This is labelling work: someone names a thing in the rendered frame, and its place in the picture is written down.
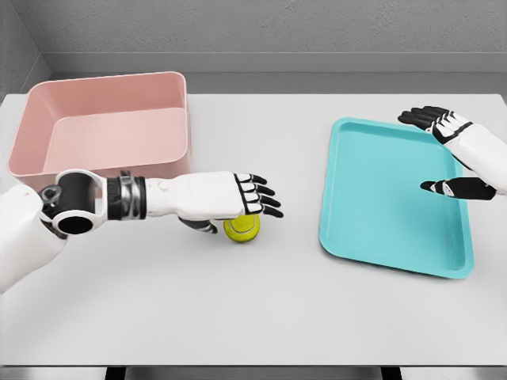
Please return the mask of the pink plastic basket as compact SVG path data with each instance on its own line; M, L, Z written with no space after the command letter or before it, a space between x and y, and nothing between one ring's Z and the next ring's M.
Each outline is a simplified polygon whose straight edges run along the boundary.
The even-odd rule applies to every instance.
M173 71L32 87L7 161L36 190L66 169L174 178L192 170L185 77Z

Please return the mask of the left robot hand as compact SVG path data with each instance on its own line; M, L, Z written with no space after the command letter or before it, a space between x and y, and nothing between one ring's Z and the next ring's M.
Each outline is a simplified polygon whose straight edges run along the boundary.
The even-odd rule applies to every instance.
M216 234L215 220L243 215L270 215L283 218L281 203L265 178L251 173L229 171L195 173L185 176L176 215L186 226Z

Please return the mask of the blue plastic tray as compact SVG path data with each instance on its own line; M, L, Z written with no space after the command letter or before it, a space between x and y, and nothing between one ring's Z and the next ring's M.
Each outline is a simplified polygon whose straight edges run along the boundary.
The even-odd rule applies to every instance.
M468 277L475 263L466 202L420 187L462 174L451 153L415 127L339 119L330 134L322 247L369 264Z

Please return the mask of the yellow-green tennis ball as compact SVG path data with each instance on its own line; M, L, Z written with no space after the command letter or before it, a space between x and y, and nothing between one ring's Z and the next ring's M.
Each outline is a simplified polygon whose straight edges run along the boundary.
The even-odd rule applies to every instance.
M253 240L258 235L260 228L261 221L257 214L241 215L223 221L223 230L226 236L239 243Z

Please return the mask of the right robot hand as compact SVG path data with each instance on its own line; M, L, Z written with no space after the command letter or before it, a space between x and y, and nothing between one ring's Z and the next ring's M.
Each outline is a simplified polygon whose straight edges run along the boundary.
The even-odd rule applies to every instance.
M398 121L431 134L458 162L476 174L428 180L420 184L421 189L462 200L507 196L507 144L481 124L435 106L404 111Z

